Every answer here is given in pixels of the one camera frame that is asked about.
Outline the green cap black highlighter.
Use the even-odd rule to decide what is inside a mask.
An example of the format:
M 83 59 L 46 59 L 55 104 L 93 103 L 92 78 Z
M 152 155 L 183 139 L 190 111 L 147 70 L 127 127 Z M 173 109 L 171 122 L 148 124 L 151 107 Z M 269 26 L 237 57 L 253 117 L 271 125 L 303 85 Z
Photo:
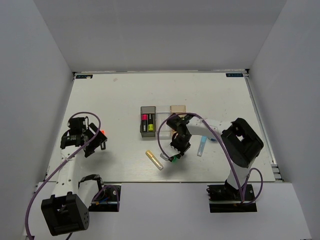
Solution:
M 169 159 L 169 161 L 172 162 L 172 163 L 176 162 L 177 160 L 178 160 L 178 158 L 177 158 L 176 156 L 172 156 L 172 157 Z

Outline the yellow translucent glue stick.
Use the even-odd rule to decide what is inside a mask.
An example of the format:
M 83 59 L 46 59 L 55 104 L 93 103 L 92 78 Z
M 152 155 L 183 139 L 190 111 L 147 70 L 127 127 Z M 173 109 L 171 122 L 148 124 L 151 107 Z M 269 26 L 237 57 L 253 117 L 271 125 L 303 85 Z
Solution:
M 152 163 L 156 166 L 156 168 L 159 171 L 161 171 L 164 168 L 163 165 L 160 163 L 160 161 L 155 157 L 155 155 L 150 150 L 147 150 L 145 154 L 152 161 Z

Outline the yellow cap black highlighter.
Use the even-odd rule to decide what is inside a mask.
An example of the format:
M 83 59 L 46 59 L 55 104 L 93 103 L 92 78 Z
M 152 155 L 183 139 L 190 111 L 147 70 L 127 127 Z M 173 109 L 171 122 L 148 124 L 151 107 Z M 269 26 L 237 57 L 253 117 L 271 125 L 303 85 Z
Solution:
M 154 115 L 152 113 L 148 114 L 147 127 L 148 132 L 154 132 Z

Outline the pink cap black highlighter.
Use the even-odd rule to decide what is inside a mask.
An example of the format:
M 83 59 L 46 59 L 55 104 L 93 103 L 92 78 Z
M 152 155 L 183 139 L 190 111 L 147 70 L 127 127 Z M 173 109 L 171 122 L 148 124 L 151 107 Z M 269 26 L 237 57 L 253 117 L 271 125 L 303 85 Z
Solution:
M 148 131 L 148 115 L 142 114 L 141 115 L 141 132 L 145 133 Z

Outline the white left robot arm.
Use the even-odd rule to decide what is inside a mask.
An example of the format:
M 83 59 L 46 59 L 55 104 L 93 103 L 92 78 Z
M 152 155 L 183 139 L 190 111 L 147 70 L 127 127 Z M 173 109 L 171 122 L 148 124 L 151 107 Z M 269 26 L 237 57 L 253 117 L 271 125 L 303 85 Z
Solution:
M 92 199 L 105 196 L 106 187 L 99 174 L 81 176 L 80 160 L 97 148 L 106 148 L 107 137 L 86 117 L 71 118 L 62 135 L 60 153 L 66 164 L 58 171 L 50 198 L 41 202 L 41 211 L 52 236 L 87 230 Z

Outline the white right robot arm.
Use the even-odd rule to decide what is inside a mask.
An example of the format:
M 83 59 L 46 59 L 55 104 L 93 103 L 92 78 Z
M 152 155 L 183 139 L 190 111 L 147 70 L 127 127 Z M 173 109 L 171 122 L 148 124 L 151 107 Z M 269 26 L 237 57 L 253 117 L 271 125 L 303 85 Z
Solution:
M 185 155 L 191 147 L 192 136 L 202 136 L 217 141 L 230 166 L 225 181 L 226 195 L 245 201 L 245 191 L 250 178 L 252 165 L 264 148 L 264 143 L 252 127 L 243 118 L 232 122 L 222 122 L 200 117 L 196 113 L 186 115 L 173 113 L 163 124 L 175 134 L 167 149 L 161 148 L 163 159 L 174 161 Z

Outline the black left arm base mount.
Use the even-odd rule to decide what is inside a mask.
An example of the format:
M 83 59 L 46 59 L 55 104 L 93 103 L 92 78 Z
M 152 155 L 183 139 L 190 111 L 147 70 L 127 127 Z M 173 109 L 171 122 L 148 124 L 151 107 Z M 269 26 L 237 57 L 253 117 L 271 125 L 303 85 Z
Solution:
M 88 208 L 89 212 L 117 213 L 120 210 L 121 184 L 108 185 Z

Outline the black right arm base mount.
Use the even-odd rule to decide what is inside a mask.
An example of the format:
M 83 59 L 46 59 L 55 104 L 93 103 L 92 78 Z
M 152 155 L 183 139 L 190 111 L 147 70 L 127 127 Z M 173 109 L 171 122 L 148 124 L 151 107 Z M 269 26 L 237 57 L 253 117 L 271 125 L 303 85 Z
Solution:
M 244 194 L 244 203 L 240 194 L 228 192 L 224 184 L 212 184 L 206 188 L 210 213 L 256 213 L 257 205 L 253 186 L 249 184 Z

